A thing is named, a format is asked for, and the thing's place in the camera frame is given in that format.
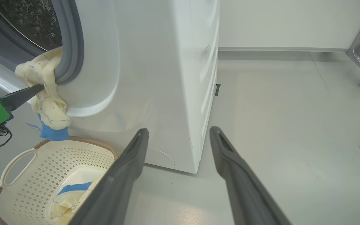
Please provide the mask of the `pale yellow garment blue trim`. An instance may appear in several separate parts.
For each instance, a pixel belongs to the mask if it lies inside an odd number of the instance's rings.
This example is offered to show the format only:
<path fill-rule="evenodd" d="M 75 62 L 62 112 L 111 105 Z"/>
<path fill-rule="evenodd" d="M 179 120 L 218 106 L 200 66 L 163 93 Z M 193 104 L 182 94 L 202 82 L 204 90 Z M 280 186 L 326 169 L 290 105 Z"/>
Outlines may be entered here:
<path fill-rule="evenodd" d="M 53 199 L 49 219 L 54 225 L 68 225 L 79 208 L 86 201 L 98 180 L 83 184 L 66 185 Z"/>
<path fill-rule="evenodd" d="M 44 90 L 31 98 L 32 110 L 41 121 L 41 138 L 65 141 L 70 138 L 68 127 L 71 118 L 65 114 L 67 104 L 58 95 L 55 68 L 59 65 L 63 47 L 49 50 L 33 60 L 19 64 L 15 74 L 27 87 L 43 85 Z"/>

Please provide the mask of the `cream perforated basket brown rim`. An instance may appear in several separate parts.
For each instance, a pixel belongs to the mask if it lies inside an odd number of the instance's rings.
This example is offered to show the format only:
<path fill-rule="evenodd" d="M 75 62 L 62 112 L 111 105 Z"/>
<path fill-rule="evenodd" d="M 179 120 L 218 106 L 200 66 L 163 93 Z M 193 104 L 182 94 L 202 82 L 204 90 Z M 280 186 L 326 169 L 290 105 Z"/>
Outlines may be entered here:
<path fill-rule="evenodd" d="M 0 178 L 0 225 L 54 225 L 52 199 L 66 186 L 98 180 L 119 159 L 106 143 L 71 136 L 43 140 L 12 159 Z"/>

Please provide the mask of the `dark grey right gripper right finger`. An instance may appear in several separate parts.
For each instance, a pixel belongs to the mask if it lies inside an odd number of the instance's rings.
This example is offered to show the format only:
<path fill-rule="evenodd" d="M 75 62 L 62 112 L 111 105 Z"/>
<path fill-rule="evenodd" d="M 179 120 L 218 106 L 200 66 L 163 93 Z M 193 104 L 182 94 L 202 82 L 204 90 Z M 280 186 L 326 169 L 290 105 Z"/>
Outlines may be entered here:
<path fill-rule="evenodd" d="M 216 171 L 225 180 L 235 225 L 292 225 L 220 127 L 210 128 Z"/>

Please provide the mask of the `white front-load washing machine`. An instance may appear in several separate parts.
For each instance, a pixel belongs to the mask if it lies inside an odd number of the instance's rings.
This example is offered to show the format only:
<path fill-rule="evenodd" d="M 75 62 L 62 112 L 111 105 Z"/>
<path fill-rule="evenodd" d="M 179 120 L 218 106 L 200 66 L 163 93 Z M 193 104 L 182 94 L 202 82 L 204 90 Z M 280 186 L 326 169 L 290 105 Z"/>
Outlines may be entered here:
<path fill-rule="evenodd" d="M 149 130 L 145 162 L 196 174 L 214 97 L 220 0 L 0 0 L 0 88 L 61 48 L 55 69 L 73 136 L 122 152 Z"/>

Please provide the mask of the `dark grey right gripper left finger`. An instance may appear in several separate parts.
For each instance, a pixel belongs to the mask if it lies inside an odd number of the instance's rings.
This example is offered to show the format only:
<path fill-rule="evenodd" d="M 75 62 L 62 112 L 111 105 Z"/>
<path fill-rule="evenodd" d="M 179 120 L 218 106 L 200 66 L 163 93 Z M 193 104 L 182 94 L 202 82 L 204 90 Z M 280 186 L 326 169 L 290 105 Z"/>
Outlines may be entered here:
<path fill-rule="evenodd" d="M 69 225 L 124 225 L 134 182 L 144 168 L 149 131 L 139 129 L 107 170 Z"/>

